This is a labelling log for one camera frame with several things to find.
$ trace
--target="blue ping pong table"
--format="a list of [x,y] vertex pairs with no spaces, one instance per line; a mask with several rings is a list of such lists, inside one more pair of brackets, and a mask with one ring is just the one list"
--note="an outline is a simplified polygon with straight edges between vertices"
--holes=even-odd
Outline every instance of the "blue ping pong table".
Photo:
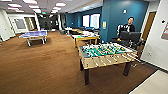
[[46,36],[47,36],[47,31],[29,31],[29,32],[26,32],[25,34],[20,35],[19,38],[27,38],[28,46],[31,46],[30,40],[42,39],[43,44],[45,44],[47,40]]

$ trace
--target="man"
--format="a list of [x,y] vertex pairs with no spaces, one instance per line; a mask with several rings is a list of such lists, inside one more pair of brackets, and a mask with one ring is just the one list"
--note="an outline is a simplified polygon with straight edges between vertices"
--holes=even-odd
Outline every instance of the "man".
[[118,30],[118,36],[120,37],[120,32],[121,31],[128,31],[128,32],[135,32],[135,26],[132,24],[134,21],[133,17],[128,18],[128,24],[125,24],[124,26],[121,26],[120,29]]

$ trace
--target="game room table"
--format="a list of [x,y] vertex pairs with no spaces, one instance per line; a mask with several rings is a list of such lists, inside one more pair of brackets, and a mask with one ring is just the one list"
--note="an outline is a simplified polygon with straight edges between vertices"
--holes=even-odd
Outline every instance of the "game room table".
[[89,84],[89,69],[125,63],[124,76],[128,76],[137,51],[117,43],[87,45],[79,47],[80,70],[84,70],[85,85]]
[[19,36],[19,38],[27,38],[28,46],[30,45],[30,40],[39,40],[41,39],[43,44],[45,44],[47,38],[47,31],[29,31]]

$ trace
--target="door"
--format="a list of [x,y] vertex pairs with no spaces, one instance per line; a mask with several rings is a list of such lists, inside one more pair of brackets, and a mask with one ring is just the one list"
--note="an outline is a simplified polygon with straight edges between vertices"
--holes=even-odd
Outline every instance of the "door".
[[15,33],[28,32],[26,21],[24,17],[10,17]]
[[144,29],[144,32],[143,32],[143,35],[142,35],[142,38],[145,41],[148,38],[148,34],[149,34],[150,28],[152,26],[153,20],[155,18],[155,14],[156,14],[156,12],[150,12],[149,13],[149,16],[148,16],[148,19],[147,19],[147,22],[146,22],[146,25],[145,25],[145,29]]
[[[147,19],[147,22],[146,22],[146,25],[145,25],[145,29],[144,29],[144,32],[143,32],[143,35],[142,35],[142,38],[146,41],[147,38],[148,38],[148,34],[149,34],[149,31],[150,31],[150,28],[152,26],[152,23],[153,23],[153,20],[155,18],[155,14],[156,12],[150,12],[149,13],[149,16],[148,16],[148,19]],[[142,50],[144,49],[144,45],[138,47],[138,56],[140,59],[141,57],[141,53],[142,53]]]

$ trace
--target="foosball table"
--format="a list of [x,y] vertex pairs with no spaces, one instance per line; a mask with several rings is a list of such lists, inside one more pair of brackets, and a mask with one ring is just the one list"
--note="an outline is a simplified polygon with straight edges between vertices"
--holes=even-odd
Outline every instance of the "foosball table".
[[87,45],[79,47],[80,70],[84,69],[85,85],[89,84],[89,69],[126,63],[123,75],[128,76],[131,63],[136,59],[137,51],[117,43]]

